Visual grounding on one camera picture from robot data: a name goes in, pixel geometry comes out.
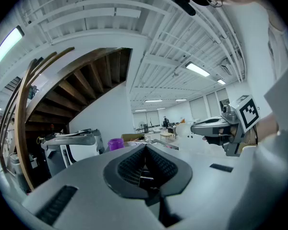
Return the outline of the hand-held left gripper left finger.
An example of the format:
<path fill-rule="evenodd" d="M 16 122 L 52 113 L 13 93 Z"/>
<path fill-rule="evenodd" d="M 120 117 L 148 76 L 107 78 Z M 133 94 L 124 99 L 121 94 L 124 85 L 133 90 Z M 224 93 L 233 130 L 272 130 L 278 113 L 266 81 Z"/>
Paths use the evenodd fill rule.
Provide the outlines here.
<path fill-rule="evenodd" d="M 162 230 L 145 201 L 122 198 L 106 184 L 105 166 L 126 147 L 78 161 L 35 189 L 22 205 L 36 214 L 64 186 L 77 188 L 53 227 L 59 230 Z"/>

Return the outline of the person's right hand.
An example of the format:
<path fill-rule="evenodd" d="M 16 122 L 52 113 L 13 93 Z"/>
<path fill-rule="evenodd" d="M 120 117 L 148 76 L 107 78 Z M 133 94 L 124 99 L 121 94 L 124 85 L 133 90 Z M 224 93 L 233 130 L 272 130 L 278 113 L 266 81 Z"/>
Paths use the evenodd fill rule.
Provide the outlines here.
<path fill-rule="evenodd" d="M 240 140 L 240 125 L 235 124 L 230 126 L 230 138 L 231 143 L 237 143 Z"/>

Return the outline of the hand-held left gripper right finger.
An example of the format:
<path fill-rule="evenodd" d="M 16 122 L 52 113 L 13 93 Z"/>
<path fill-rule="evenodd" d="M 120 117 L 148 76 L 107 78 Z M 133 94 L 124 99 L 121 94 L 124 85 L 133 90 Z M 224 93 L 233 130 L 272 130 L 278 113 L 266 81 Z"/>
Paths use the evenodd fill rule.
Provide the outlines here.
<path fill-rule="evenodd" d="M 168 160 L 182 163 L 167 185 L 183 190 L 164 198 L 170 228 L 229 228 L 249 179 L 252 148 L 240 157 L 218 157 L 151 147 Z"/>

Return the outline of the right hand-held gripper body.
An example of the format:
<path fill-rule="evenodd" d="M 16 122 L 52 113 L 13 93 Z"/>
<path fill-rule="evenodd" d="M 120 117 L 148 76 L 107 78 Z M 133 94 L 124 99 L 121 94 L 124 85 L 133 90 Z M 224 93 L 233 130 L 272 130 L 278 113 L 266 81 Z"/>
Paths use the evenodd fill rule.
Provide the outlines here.
<path fill-rule="evenodd" d="M 223 107 L 221 116 L 236 127 L 235 135 L 228 130 L 229 138 L 222 142 L 222 147 L 227 156 L 239 156 L 238 150 L 245 135 L 260 120 L 257 105 L 251 95 L 242 95 L 237 100 Z"/>

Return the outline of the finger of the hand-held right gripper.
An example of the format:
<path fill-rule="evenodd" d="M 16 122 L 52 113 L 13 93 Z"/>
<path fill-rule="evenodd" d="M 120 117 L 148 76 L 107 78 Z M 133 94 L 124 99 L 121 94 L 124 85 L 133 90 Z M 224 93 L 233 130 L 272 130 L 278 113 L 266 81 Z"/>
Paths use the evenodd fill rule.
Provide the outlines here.
<path fill-rule="evenodd" d="M 207 137 L 230 136 L 230 125 L 218 123 L 202 123 L 191 126 L 191 132 Z"/>
<path fill-rule="evenodd" d="M 197 122 L 196 124 L 197 125 L 203 125 L 203 124 L 228 125 L 228 122 L 223 117 L 211 117 L 211 118 L 205 119 L 204 121 Z"/>

